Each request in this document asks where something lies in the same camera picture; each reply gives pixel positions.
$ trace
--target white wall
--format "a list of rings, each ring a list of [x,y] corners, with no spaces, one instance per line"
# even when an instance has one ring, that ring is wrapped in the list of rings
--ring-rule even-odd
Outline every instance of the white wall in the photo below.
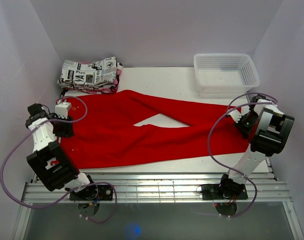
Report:
[[[9,150],[28,130],[27,106],[39,102],[54,106],[62,62],[29,0],[0,0],[0,166]],[[21,198],[32,171],[26,156],[29,141],[6,166],[9,190]],[[0,240],[11,239],[19,205],[0,186]]]
[[[252,55],[282,0],[31,0],[62,60],[115,55],[183,67],[198,53]]]
[[[255,90],[279,99],[279,108],[295,117],[287,144],[272,157],[286,180],[304,234],[304,0],[284,0],[253,56],[261,86]]]

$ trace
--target white basket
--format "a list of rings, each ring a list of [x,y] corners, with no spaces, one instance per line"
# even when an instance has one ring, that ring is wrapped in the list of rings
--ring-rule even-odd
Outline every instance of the white basket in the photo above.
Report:
[[[201,93],[245,93],[260,85],[256,67],[247,54],[197,54],[194,70]]]

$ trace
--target red cloth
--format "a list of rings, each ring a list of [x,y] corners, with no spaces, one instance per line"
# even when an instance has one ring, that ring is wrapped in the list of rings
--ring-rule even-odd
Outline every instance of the red cloth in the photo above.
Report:
[[[62,138],[61,147],[80,169],[146,164],[208,156],[207,137],[226,106],[167,99],[124,90],[113,95],[80,97],[88,107],[82,121],[73,124],[75,136]],[[74,120],[85,108],[69,98]],[[151,124],[134,126],[157,114],[189,127],[166,128]],[[245,152],[248,141],[223,119],[211,137],[214,155]]]

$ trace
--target cable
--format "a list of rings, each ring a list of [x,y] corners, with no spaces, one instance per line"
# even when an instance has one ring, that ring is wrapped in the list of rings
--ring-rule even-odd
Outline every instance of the cable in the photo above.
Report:
[[[77,123],[77,122],[83,120],[87,116],[87,114],[88,114],[88,107],[87,107],[86,103],[82,99],[80,99],[78,97],[75,97],[75,96],[66,96],[66,97],[61,97],[58,100],[63,100],[63,99],[67,99],[67,98],[78,99],[84,105],[84,107],[85,107],[85,113],[84,113],[84,115],[81,118],[76,119],[76,120],[72,120],[72,121],[63,120],[63,119],[47,119],[47,120],[41,122],[37,127],[35,127],[33,130],[31,130],[17,145],[14,146],[14,148],[7,154],[7,156],[5,157],[5,159],[4,159],[4,161],[3,161],[2,165],[1,165],[1,168],[0,168],[0,183],[1,183],[1,187],[2,187],[3,191],[14,202],[16,202],[17,204],[20,204],[21,206],[24,206],[26,208],[30,208],[30,209],[47,209],[47,208],[52,207],[55,204],[59,203],[68,194],[70,194],[71,192],[73,192],[74,190],[76,190],[76,189],[79,188],[79,187],[74,187],[74,188],[70,189],[68,192],[66,192],[59,199],[57,199],[56,201],[54,201],[52,203],[49,203],[48,205],[33,206],[33,205],[27,204],[25,202],[22,202],[19,199],[17,199],[15,196],[13,196],[9,192],[9,190],[7,189],[7,187],[5,185],[5,182],[4,182],[4,169],[5,169],[5,166],[6,166],[7,162],[8,162],[8,160],[10,159],[10,157],[12,156],[12,154],[21,146],[21,144],[24,143],[40,126],[42,126],[45,123],[49,123],[49,122],[61,122],[61,123],[69,123],[69,124],[71,124],[71,123]],[[118,201],[117,191],[116,191],[115,187],[111,183],[108,183],[108,182],[105,182],[105,181],[100,181],[100,182],[94,182],[94,183],[90,183],[90,184],[87,184],[87,185],[83,185],[82,187],[89,187],[89,186],[93,186],[93,185],[97,185],[97,184],[106,184],[106,185],[109,185],[113,189],[114,196],[115,196],[115,206],[116,206],[117,205],[117,201]],[[96,223],[105,223],[106,221],[108,221],[114,215],[115,211],[116,211],[116,207],[113,209],[112,213],[105,220],[102,220],[102,221],[98,221],[98,220],[96,220],[94,218],[87,217],[87,216],[82,216],[82,217],[87,218],[87,219],[89,219],[89,220],[91,220],[93,222],[96,222]]]
[[[267,97],[273,99],[273,102],[249,102],[249,103],[244,103],[244,104],[241,104],[241,105],[239,105],[239,106],[236,106],[236,107],[233,107],[233,108],[229,109],[229,107],[231,106],[231,104],[232,104],[235,100],[237,100],[237,99],[240,98],[240,97],[249,95],[249,94],[261,94],[261,95],[264,95],[264,96],[267,96]],[[227,169],[230,169],[230,170],[232,170],[232,171],[235,171],[235,172],[241,174],[241,175],[242,175],[247,181],[249,181],[249,182],[253,185],[253,187],[254,187],[254,197],[253,197],[253,200],[250,202],[250,204],[249,204],[243,211],[241,211],[241,212],[239,212],[239,213],[237,213],[237,214],[235,214],[235,215],[232,215],[232,216],[230,216],[230,215],[221,215],[221,214],[219,214],[219,216],[223,216],[223,217],[226,217],[226,218],[236,218],[236,217],[239,217],[239,216],[241,216],[242,214],[246,213],[246,212],[252,207],[252,205],[254,204],[255,200],[257,199],[257,196],[258,196],[258,188],[257,188],[256,184],[255,184],[250,178],[248,178],[247,176],[245,176],[245,174],[244,174],[243,172],[241,172],[241,171],[239,171],[239,170],[237,170],[237,169],[235,169],[235,168],[233,168],[233,167],[231,167],[231,166],[228,166],[228,165],[225,165],[225,164],[219,162],[219,161],[213,156],[213,154],[212,154],[212,152],[211,152],[211,148],[210,148],[210,142],[211,142],[211,136],[212,136],[212,133],[213,133],[214,129],[216,128],[216,126],[218,125],[218,123],[219,123],[223,118],[225,118],[226,116],[228,116],[229,113],[231,113],[232,111],[234,111],[234,110],[236,110],[236,109],[238,109],[238,108],[241,108],[241,107],[244,107],[244,106],[252,106],[252,105],[271,105],[271,104],[274,104],[274,103],[277,103],[277,102],[278,102],[278,100],[277,100],[276,98],[271,97],[271,96],[269,96],[269,95],[267,95],[267,94],[256,93],[256,92],[255,92],[255,93],[252,92],[252,93],[245,93],[245,94],[242,94],[242,95],[236,97],[235,99],[233,99],[233,100],[230,102],[230,104],[227,106],[226,113],[224,113],[221,117],[219,117],[219,119],[218,119],[218,120],[214,123],[214,125],[212,126],[212,128],[211,128],[211,130],[210,130],[210,132],[209,132],[209,134],[208,134],[208,137],[207,137],[207,151],[208,151],[208,153],[209,153],[209,156],[210,156],[217,164],[219,164],[220,166],[225,167],[225,168],[227,168]],[[200,215],[207,215],[207,216],[217,216],[217,214],[213,214],[213,213],[203,213],[203,212],[194,212],[194,213],[200,214]]]

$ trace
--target purple cable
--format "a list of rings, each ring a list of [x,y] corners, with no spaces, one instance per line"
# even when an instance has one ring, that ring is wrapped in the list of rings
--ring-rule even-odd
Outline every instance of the purple cable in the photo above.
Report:
[[[208,150],[209,156],[210,156],[217,164],[221,165],[222,167],[225,167],[225,168],[227,168],[227,169],[230,169],[230,170],[232,170],[232,171],[235,171],[235,172],[237,172],[237,173],[243,175],[243,177],[253,185],[254,191],[255,191],[255,192],[254,192],[253,200],[251,201],[251,203],[250,203],[243,211],[241,211],[241,212],[239,212],[239,213],[237,213],[237,214],[235,214],[235,215],[232,215],[232,216],[230,216],[230,215],[220,215],[220,216],[223,216],[223,217],[226,217],[226,218],[236,218],[236,217],[241,216],[241,215],[244,214],[245,212],[247,212],[247,211],[252,207],[252,205],[254,204],[255,200],[257,199],[257,196],[258,196],[258,188],[257,188],[256,184],[255,184],[250,178],[248,178],[247,176],[245,176],[245,174],[244,174],[243,172],[241,172],[241,171],[239,171],[239,170],[237,170],[237,169],[235,169],[235,168],[233,168],[233,167],[231,167],[231,166],[228,166],[228,165],[225,165],[225,164],[219,162],[219,161],[213,156],[213,154],[212,154],[212,152],[211,152],[210,140],[211,140],[211,135],[212,135],[214,129],[216,128],[216,126],[218,125],[218,123],[219,123],[223,118],[225,118],[229,113],[231,113],[232,111],[237,110],[238,108],[241,108],[241,107],[244,107],[244,106],[263,105],[263,104],[265,104],[265,105],[271,105],[271,104],[273,104],[272,102],[271,102],[271,103],[268,103],[268,102],[249,102],[249,103],[244,103],[244,104],[241,104],[241,105],[239,105],[239,106],[236,106],[236,107],[233,107],[233,108],[229,109],[229,107],[231,106],[231,104],[232,104],[235,100],[237,100],[237,99],[240,98],[240,97],[249,95],[249,94],[261,94],[261,95],[264,95],[264,96],[267,96],[267,97],[273,99],[274,103],[277,103],[277,102],[278,102],[278,100],[277,100],[276,98],[274,98],[274,97],[272,97],[272,96],[269,96],[269,95],[267,95],[267,94],[263,94],[263,93],[252,92],[252,93],[245,93],[245,94],[242,94],[242,95],[240,95],[240,96],[234,98],[234,99],[230,102],[230,104],[227,106],[227,112],[226,112],[225,114],[223,114],[223,115],[214,123],[214,125],[212,126],[212,128],[211,128],[211,130],[210,130],[210,132],[209,132],[209,134],[208,134],[208,137],[207,137],[207,150]],[[203,212],[194,212],[194,213],[200,214],[200,215],[207,215],[207,216],[217,216],[217,214],[214,214],[214,213],[203,213]]]
[[[68,121],[68,120],[62,120],[62,119],[48,119],[48,120],[45,120],[43,122],[41,122],[37,127],[35,127],[32,131],[30,131],[28,133],[28,135],[26,135],[17,145],[14,146],[14,148],[7,154],[7,156],[5,157],[2,165],[1,165],[1,168],[0,168],[0,183],[1,183],[1,187],[3,189],[3,191],[5,192],[5,194],[10,198],[12,199],[14,202],[16,202],[17,204],[20,204],[21,206],[24,206],[24,207],[27,207],[27,208],[30,208],[30,209],[47,209],[49,207],[52,207],[54,206],[55,204],[59,203],[60,201],[62,201],[68,194],[70,194],[71,192],[73,192],[74,190],[78,189],[79,187],[74,187],[72,189],[70,189],[70,191],[66,192],[62,197],[60,197],[58,200],[48,204],[48,205],[44,205],[44,206],[33,206],[33,205],[29,205],[25,202],[22,202],[20,201],[19,199],[17,199],[15,196],[13,196],[9,190],[7,189],[6,185],[5,185],[5,182],[4,182],[4,169],[5,169],[5,166],[9,160],[9,158],[12,156],[12,154],[18,149],[19,146],[21,146],[22,143],[25,142],[25,140],[27,140],[40,126],[42,126],[43,124],[45,123],[49,123],[49,122],[61,122],[61,123],[77,123],[79,121],[81,121],[82,119],[84,119],[87,114],[88,114],[88,107],[86,105],[86,103],[78,98],[78,97],[75,97],[75,96],[66,96],[66,97],[62,97],[62,98],[59,98],[58,100],[63,100],[63,99],[67,99],[67,98],[74,98],[74,99],[78,99],[85,107],[85,113],[84,115],[77,119],[77,120],[73,120],[73,121]],[[102,182],[94,182],[94,183],[90,183],[90,184],[87,184],[87,185],[83,185],[83,187],[89,187],[89,186],[93,186],[93,185],[97,185],[97,184],[107,184],[109,186],[111,186],[111,188],[113,189],[113,192],[114,192],[114,196],[115,196],[115,205],[117,204],[117,201],[118,201],[118,197],[117,197],[117,191],[115,189],[115,187],[111,184],[111,183],[108,183],[108,182],[105,182],[105,181],[102,181]],[[116,211],[116,207],[113,209],[112,213],[105,219],[105,220],[102,220],[102,221],[99,221],[99,220],[96,220],[94,218],[91,218],[91,217],[87,217],[87,216],[83,216],[81,215],[82,217],[84,218],[87,218],[93,222],[96,222],[96,223],[105,223],[106,221],[108,221],[115,213]]]

